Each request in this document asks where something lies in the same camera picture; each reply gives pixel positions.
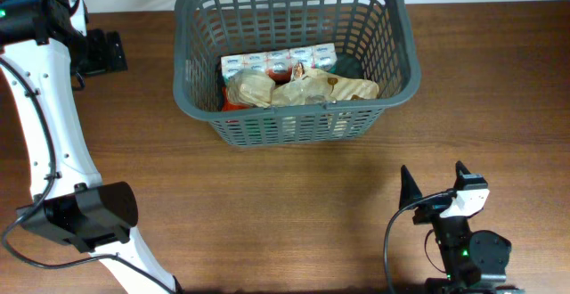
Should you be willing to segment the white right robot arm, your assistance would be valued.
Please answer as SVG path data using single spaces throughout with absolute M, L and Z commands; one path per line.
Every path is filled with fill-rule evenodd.
M 506 283 L 511 242 L 499 234 L 472 231 L 468 220 L 484 209 L 490 194 L 488 183 L 455 164 L 451 189 L 424 196 L 407 167 L 401 167 L 399 211 L 412 210 L 415 225 L 431 225 L 444 264 L 445 278 L 428 278 L 425 291 L 452 293 L 522 293 Z

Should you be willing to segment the orange spaghetti packet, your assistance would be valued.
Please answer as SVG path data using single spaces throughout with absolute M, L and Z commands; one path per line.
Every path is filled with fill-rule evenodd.
M 222 111 L 234 111 L 249 109 L 250 106 L 243 102 L 235 89 L 223 88 L 224 104 Z

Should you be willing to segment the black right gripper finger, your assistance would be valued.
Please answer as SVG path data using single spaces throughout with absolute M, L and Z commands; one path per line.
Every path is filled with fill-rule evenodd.
M 480 174 L 472 174 L 467 167 L 458 160 L 455 163 L 456 180 L 453 189 L 456 191 L 472 191 L 486 188 L 486 180 Z
M 402 165 L 399 209 L 415 208 L 422 199 L 423 195 L 409 169 L 405 165 Z

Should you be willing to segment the brown paper bag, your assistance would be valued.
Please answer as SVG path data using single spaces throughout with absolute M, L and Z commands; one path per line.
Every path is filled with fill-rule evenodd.
M 325 102 L 372 100 L 379 95 L 379 85 L 371 80 L 344 78 L 322 69 L 296 69 L 293 79 L 283 86 L 284 97 L 290 105 Z

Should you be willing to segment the tissue pack multipack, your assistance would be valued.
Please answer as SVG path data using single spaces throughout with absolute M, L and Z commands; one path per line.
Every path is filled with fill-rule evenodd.
M 261 53 L 228 55 L 221 58 L 221 71 L 225 83 L 243 69 L 262 71 L 277 83 L 287 82 L 293 67 L 301 62 L 304 67 L 332 72 L 338 61 L 332 43 L 296 47 Z

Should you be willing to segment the cream paper bag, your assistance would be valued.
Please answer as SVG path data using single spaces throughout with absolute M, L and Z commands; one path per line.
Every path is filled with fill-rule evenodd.
M 227 100 L 232 104 L 249 107 L 278 107 L 305 104 L 312 85 L 307 79 L 277 86 L 262 71 L 243 69 L 234 74 L 226 87 Z

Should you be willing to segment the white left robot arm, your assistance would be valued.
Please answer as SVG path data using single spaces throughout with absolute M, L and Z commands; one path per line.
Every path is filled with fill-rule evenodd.
M 86 147 L 74 93 L 127 68 L 119 34 L 87 23 L 83 0 L 1 0 L 1 71 L 30 161 L 32 203 L 14 226 L 102 262 L 130 293 L 178 293 L 138 230 L 131 187 L 105 184 Z

